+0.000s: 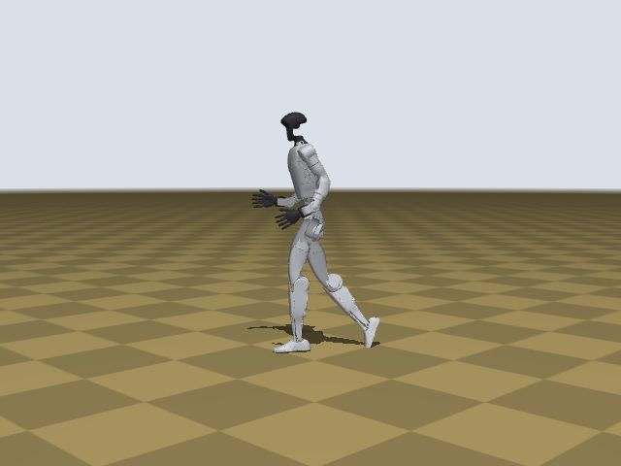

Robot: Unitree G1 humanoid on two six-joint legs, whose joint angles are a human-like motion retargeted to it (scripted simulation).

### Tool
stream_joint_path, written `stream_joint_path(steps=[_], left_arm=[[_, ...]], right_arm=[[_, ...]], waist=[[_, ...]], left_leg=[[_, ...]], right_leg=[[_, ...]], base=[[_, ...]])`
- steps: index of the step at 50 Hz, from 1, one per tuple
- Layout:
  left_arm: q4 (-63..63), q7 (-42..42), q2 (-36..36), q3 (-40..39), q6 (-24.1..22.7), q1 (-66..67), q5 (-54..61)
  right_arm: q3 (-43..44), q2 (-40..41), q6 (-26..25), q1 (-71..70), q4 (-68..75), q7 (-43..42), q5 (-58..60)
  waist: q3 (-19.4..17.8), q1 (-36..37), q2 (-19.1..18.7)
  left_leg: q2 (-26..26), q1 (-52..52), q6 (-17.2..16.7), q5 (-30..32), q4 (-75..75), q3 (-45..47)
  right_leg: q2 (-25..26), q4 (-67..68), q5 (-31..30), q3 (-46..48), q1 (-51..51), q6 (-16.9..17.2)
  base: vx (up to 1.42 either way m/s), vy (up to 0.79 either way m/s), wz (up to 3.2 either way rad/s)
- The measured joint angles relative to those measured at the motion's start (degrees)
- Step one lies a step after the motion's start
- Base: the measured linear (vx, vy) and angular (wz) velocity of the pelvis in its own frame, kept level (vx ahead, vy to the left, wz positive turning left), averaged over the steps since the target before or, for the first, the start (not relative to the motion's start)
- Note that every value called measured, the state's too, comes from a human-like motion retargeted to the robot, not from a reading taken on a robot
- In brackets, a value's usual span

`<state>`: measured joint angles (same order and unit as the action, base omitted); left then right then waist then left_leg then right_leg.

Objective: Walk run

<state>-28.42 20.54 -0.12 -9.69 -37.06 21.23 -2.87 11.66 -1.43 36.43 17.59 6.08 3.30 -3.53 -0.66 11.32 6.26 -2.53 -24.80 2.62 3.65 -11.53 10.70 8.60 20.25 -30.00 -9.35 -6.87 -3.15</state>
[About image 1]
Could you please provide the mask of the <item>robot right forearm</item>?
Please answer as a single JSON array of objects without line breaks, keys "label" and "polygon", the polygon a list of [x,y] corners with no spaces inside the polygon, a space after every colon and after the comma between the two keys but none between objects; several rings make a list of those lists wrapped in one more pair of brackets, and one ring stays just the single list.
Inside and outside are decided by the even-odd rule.
[{"label": "robot right forearm", "polygon": [[303,199],[298,200],[296,192],[292,194],[291,196],[292,197],[288,197],[288,198],[278,198],[278,206],[293,207],[295,203],[298,204],[302,200],[307,199],[307,198],[303,198]]}]

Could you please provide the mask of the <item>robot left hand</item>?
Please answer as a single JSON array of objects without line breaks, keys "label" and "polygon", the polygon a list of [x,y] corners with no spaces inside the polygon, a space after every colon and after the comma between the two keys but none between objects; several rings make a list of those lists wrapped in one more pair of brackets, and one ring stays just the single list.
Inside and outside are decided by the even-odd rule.
[{"label": "robot left hand", "polygon": [[310,213],[310,214],[308,214],[308,215],[306,215],[306,216],[304,216],[304,215],[303,215],[303,212],[302,212],[302,210],[301,210],[301,209],[302,209],[302,208],[304,208],[304,207],[306,207],[306,206],[307,206],[307,205],[304,205],[304,206],[302,206],[302,207],[299,207],[299,208],[298,208],[298,210],[296,210],[296,209],[292,209],[292,210],[291,210],[291,209],[279,209],[279,211],[281,211],[281,212],[282,212],[282,211],[286,211],[287,213],[286,213],[286,214],[279,215],[279,216],[275,216],[275,218],[279,218],[279,217],[285,216],[284,218],[281,218],[281,219],[277,220],[277,221],[276,221],[276,223],[281,222],[281,221],[283,221],[283,220],[287,219],[287,221],[285,221],[285,222],[283,222],[283,223],[281,223],[281,224],[279,224],[279,225],[278,225],[278,226],[282,226],[282,225],[284,225],[285,223],[290,222],[290,223],[288,223],[287,225],[285,225],[285,226],[283,226],[283,227],[281,228],[281,229],[283,230],[283,229],[287,228],[288,226],[290,226],[291,224],[296,223],[296,222],[299,220],[299,218],[300,218],[300,217],[304,218],[304,217],[306,217],[306,216],[311,215],[311,213]]}]

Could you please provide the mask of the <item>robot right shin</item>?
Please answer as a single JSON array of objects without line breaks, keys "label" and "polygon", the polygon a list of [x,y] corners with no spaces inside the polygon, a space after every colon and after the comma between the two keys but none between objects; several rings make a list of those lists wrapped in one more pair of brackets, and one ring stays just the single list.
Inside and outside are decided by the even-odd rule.
[{"label": "robot right shin", "polygon": [[[348,314],[356,323],[358,323],[362,327],[363,331],[365,331],[367,327],[370,326],[370,324],[359,311],[355,299],[352,297],[351,293],[345,286],[342,286],[341,289],[335,292],[329,292],[325,287],[323,287],[323,289],[346,314]],[[361,323],[364,324],[364,326]],[[366,324],[369,324],[369,326],[367,326]]]}]

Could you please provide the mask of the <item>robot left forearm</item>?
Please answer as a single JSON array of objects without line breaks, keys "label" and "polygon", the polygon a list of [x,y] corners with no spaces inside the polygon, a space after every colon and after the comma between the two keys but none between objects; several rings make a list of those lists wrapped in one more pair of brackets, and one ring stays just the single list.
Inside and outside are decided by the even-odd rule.
[{"label": "robot left forearm", "polygon": [[326,198],[330,188],[330,181],[326,178],[320,180],[319,188],[316,189],[311,198],[311,202],[304,208],[302,208],[303,215],[306,216],[310,213],[319,211],[320,205]]}]

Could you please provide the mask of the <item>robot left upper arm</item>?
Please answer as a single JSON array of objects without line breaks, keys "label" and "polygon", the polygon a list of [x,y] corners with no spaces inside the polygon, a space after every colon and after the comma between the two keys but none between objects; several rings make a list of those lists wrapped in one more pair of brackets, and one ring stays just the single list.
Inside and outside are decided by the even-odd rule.
[{"label": "robot left upper arm", "polygon": [[308,164],[312,173],[317,176],[315,187],[316,189],[318,189],[320,180],[323,178],[326,178],[329,180],[329,178],[317,157],[314,147],[312,145],[302,146],[297,150],[297,152],[299,153],[299,156],[301,157],[301,159]]}]

